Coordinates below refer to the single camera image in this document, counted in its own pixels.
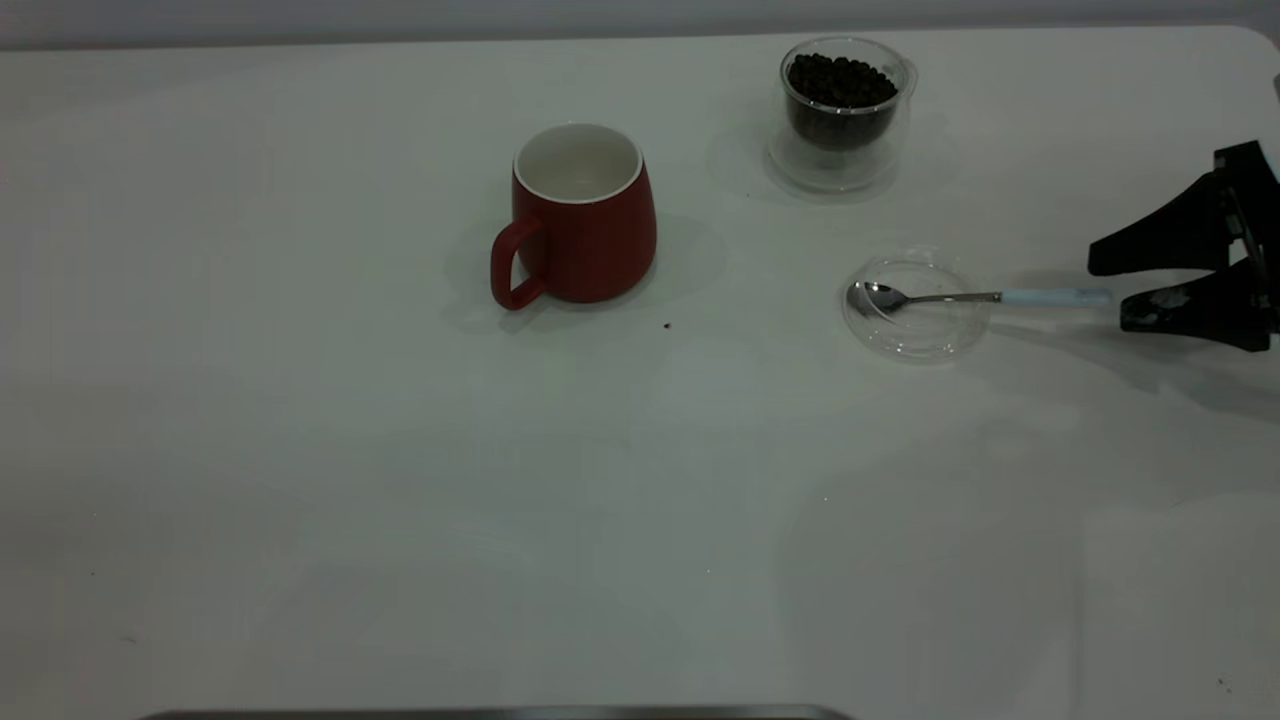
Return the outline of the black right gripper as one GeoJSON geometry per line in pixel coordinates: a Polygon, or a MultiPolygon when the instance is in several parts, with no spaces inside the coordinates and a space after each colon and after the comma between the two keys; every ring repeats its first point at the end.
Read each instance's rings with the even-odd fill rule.
{"type": "Polygon", "coordinates": [[[1213,161],[1217,176],[1202,176],[1148,217],[1094,241],[1088,272],[1213,272],[1124,299],[1120,328],[1263,352],[1272,343],[1275,313],[1260,273],[1251,260],[1224,268],[1238,236],[1254,263],[1277,263],[1277,177],[1260,141],[1219,149],[1213,161]]]}

